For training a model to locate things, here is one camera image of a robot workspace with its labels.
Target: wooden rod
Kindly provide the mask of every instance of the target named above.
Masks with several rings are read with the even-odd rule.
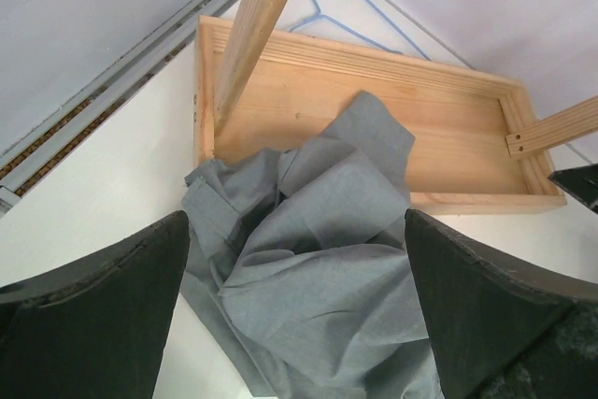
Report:
[[[230,117],[287,0],[241,0],[216,82],[218,134]]]
[[[506,137],[511,157],[522,159],[598,131],[598,96]]]
[[[199,22],[195,38],[195,67],[199,83],[195,94],[195,165],[214,159],[214,38],[212,28]]]

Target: crumpled fabric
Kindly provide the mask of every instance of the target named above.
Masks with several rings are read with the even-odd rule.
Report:
[[[442,397],[403,250],[413,144],[360,93],[299,150],[187,176],[181,292],[253,395]]]

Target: white wall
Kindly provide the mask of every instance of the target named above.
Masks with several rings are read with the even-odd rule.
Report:
[[[469,63],[525,81],[538,116],[598,94],[598,0],[392,0]],[[598,161],[598,135],[578,142]]]
[[[0,154],[191,0],[0,0]]]

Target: black object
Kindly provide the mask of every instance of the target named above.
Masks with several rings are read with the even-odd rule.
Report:
[[[416,210],[406,246],[447,399],[598,397],[598,285]]]
[[[151,398],[188,250],[177,212],[0,289],[0,398]]]
[[[548,179],[598,214],[598,164],[557,170]]]

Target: wooden frame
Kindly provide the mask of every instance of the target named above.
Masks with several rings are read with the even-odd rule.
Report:
[[[565,204],[548,180],[553,165],[546,149],[578,136],[580,124],[582,133],[598,128],[598,100],[557,120],[537,121],[525,87],[513,79],[271,33],[285,2],[242,0],[235,23],[200,19],[198,164],[212,157],[234,162],[264,147],[296,148],[359,91],[369,91],[416,136],[406,171],[414,207],[481,214]],[[557,139],[549,137],[563,125]]]

